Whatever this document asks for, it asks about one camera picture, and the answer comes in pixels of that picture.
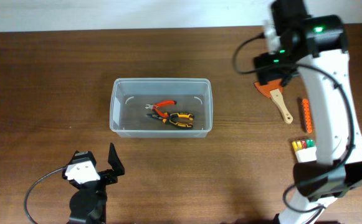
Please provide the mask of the orange scraper wooden handle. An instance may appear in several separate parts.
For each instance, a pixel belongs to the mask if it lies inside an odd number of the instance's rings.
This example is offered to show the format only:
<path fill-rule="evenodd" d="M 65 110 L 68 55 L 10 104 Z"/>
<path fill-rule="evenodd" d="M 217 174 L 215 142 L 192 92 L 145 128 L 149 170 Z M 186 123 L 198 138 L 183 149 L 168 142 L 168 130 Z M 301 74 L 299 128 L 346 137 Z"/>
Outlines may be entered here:
<path fill-rule="evenodd" d="M 274 104 L 279 109 L 285 123 L 291 124 L 293 121 L 293 116 L 290 114 L 285 105 L 282 94 L 283 88 L 281 87 L 281 82 L 281 79 L 269 81 L 266 85 L 261 85 L 259 82 L 255 82 L 254 86 L 261 94 L 263 94 L 267 98 L 270 98 L 274 102 Z"/>

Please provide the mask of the orange perforated bar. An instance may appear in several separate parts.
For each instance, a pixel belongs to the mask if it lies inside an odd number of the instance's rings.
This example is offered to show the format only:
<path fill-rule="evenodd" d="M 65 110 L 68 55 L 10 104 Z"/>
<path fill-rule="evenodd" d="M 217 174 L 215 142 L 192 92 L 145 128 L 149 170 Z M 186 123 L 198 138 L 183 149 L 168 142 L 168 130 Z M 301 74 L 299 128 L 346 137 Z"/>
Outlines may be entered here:
<path fill-rule="evenodd" d="M 304 120 L 305 120 L 305 130 L 308 134 L 311 134 L 313 131 L 312 119 L 311 119 L 311 115 L 310 115 L 309 101 L 306 98 L 304 98 L 302 100 L 302 106 L 303 106 L 303 115 L 304 115 Z"/>

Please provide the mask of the yellow black long-nose pliers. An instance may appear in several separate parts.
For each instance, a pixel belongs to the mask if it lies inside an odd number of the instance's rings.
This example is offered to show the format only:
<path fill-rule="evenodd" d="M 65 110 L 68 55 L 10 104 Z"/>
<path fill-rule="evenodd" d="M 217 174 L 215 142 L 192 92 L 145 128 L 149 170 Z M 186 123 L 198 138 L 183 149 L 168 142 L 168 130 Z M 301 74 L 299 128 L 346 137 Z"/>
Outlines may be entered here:
<path fill-rule="evenodd" d="M 192 123 L 182 123 L 178 121 L 179 118 L 188 119 L 189 121 L 194 120 L 194 115 L 186 112 L 177 112 L 168 114 L 167 118 L 160 116 L 157 113 L 147 114 L 147 118 L 152 118 L 161 121 L 164 124 L 172 125 L 179 129 L 193 129 Z"/>

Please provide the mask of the red handled cutting pliers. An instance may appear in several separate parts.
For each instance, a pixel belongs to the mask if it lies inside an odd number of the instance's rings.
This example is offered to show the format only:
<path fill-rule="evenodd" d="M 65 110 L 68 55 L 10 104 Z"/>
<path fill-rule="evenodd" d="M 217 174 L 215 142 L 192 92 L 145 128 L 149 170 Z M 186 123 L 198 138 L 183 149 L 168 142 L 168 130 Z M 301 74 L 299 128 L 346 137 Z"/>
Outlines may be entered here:
<path fill-rule="evenodd" d="M 169 105 L 176 105 L 177 104 L 177 101 L 174 101 L 174 100 L 164 100 L 164 101 L 161 101 L 159 103 L 156 103 L 156 104 L 146 104 L 145 105 L 145 108 L 146 109 L 150 109 L 151 111 L 155 112 L 156 114 L 158 114 L 160 117 L 163 117 L 163 118 L 169 118 L 169 114 L 168 113 L 163 113 L 160 111 L 160 108 L 164 107 L 164 106 L 169 106 Z"/>

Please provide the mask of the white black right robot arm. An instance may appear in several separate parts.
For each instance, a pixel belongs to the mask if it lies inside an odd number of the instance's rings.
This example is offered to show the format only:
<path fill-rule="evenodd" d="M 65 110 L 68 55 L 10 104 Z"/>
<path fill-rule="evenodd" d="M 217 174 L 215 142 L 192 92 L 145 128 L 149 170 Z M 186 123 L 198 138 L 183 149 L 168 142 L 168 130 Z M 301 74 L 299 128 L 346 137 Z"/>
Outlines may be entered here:
<path fill-rule="evenodd" d="M 299 73 L 315 126 L 315 152 L 303 150 L 293 167 L 292 198 L 275 223 L 314 223 L 322 212 L 362 185 L 362 135 L 349 79 L 348 38 L 336 15 L 309 15 L 302 1 L 272 3 L 265 37 L 271 60 L 263 71 L 286 79 Z"/>

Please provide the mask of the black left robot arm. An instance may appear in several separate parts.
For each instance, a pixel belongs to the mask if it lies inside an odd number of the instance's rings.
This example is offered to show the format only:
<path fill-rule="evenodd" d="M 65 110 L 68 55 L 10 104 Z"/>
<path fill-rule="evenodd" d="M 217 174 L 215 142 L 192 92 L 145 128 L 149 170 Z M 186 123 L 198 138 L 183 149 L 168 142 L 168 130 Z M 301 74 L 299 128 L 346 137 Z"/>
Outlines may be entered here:
<path fill-rule="evenodd" d="M 118 182 L 125 168 L 118 157 L 114 144 L 108 151 L 110 169 L 98 172 L 96 160 L 90 151 L 75 151 L 62 172 L 62 178 L 77 189 L 69 202 L 69 223 L 105 223 L 106 187 Z"/>

